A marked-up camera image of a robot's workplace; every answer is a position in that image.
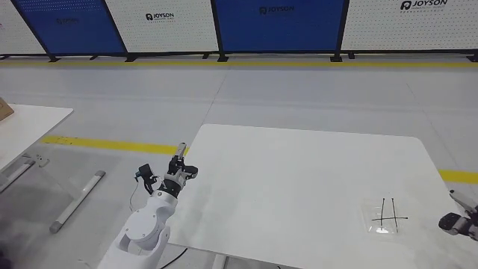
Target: yellow floor line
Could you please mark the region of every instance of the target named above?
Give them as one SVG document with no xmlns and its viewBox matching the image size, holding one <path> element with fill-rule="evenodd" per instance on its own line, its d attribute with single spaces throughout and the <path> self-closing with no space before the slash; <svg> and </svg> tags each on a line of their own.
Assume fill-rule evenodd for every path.
<svg viewBox="0 0 478 269">
<path fill-rule="evenodd" d="M 395 68 L 476 68 L 478 63 L 469 61 L 439 63 L 439 62 L 365 62 L 353 61 L 331 63 L 328 61 L 0 61 L 0 67 L 154 67 L 154 66 L 183 66 L 183 67 L 395 67 Z"/>
<path fill-rule="evenodd" d="M 64 137 L 49 135 L 41 140 L 42 143 L 61 144 L 64 146 L 85 146 L 94 149 L 115 149 L 130 152 L 146 152 L 151 154 L 173 155 L 177 146 L 168 146 L 155 143 L 131 143 L 127 141 Z M 441 178 L 446 182 L 478 184 L 478 173 L 460 170 L 438 170 Z"/>
<path fill-rule="evenodd" d="M 116 149 L 120 151 L 147 152 L 151 154 L 174 155 L 177 146 L 155 143 L 130 143 L 126 141 L 64 137 L 50 135 L 41 140 L 42 143 L 62 144 L 64 146 L 85 146 L 94 149 Z"/>
</svg>

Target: white floor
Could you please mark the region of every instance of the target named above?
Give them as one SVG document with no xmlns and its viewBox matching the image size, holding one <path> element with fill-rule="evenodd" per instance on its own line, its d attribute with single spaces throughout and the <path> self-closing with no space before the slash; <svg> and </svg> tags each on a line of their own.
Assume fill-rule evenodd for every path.
<svg viewBox="0 0 478 269">
<path fill-rule="evenodd" d="M 0 96 L 8 102 L 75 109 L 55 129 L 56 135 L 176 145 L 191 143 L 203 123 L 405 135 L 421 139 L 439 169 L 478 171 L 474 68 L 99 67 L 95 61 L 90 66 L 62 67 L 61 63 L 0 67 Z M 71 146 L 38 149 L 50 157 L 53 170 L 68 172 L 78 185 L 97 170 L 105 170 L 107 176 L 57 235 L 50 235 L 48 227 L 69 199 L 40 171 L 29 170 L 0 195 L 0 244 L 16 268 L 87 268 L 78 259 L 95 268 L 131 213 L 135 170 L 150 163 L 156 173 L 163 173 L 170 159 Z M 449 187 L 478 201 L 477 186 L 449 183 Z M 146 197 L 139 187 L 133 207 L 141 206 Z M 179 247 L 168 247 L 161 265 L 180 252 Z M 170 268 L 209 269 L 213 259 L 208 253 L 188 251 Z M 238 268 L 276 266 L 232 259 L 228 269 Z"/>
</svg>

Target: robotic arm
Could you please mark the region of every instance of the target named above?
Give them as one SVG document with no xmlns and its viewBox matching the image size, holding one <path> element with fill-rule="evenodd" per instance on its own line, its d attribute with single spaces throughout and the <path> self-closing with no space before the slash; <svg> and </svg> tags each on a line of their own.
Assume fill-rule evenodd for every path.
<svg viewBox="0 0 478 269">
<path fill-rule="evenodd" d="M 144 208 L 128 218 L 99 263 L 98 269 L 156 268 L 170 238 L 170 228 L 166 226 L 166 221 L 174 214 L 179 192 L 186 185 L 186 181 L 196 178 L 198 173 L 196 167 L 184 165 L 185 150 L 186 144 L 180 143 L 170 161 L 164 182 L 155 191 L 152 185 L 157 182 L 157 176 L 153 175 L 149 164 L 139 168 L 135 179 L 137 182 L 139 178 L 143 179 L 144 188 L 151 196 Z M 128 246 L 132 241 L 141 249 L 149 251 L 149 254 L 137 256 L 129 253 Z"/>
<path fill-rule="evenodd" d="M 465 209 L 465 213 L 470 218 L 448 213 L 440 219 L 438 226 L 451 235 L 465 235 L 478 241 L 478 205 L 455 190 L 450 191 L 450 196 Z"/>
</svg>

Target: perforated panel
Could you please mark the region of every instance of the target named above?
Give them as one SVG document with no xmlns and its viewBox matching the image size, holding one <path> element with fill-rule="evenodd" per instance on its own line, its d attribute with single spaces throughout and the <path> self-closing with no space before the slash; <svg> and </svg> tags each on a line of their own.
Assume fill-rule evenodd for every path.
<svg viewBox="0 0 478 269">
<path fill-rule="evenodd" d="M 16 0 L 53 54 L 124 52 L 101 0 Z"/>
<path fill-rule="evenodd" d="M 325 51 L 337 45 L 344 0 L 216 0 L 226 51 Z"/>
<path fill-rule="evenodd" d="M 478 0 L 350 0 L 343 50 L 476 48 Z"/>
<path fill-rule="evenodd" d="M 45 54 L 10 0 L 0 0 L 0 54 Z"/>
<path fill-rule="evenodd" d="M 211 0 L 106 0 L 129 52 L 217 51 Z"/>
</svg>

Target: blue panel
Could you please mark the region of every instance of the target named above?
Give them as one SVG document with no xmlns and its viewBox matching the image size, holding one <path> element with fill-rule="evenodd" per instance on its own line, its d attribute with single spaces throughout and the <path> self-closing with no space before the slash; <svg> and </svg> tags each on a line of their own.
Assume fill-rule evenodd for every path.
<svg viewBox="0 0 478 269">
<path fill-rule="evenodd" d="M 344 0 L 216 0 L 226 51 L 334 50 Z"/>
<path fill-rule="evenodd" d="M 124 52 L 100 0 L 16 0 L 53 54 Z"/>
</svg>

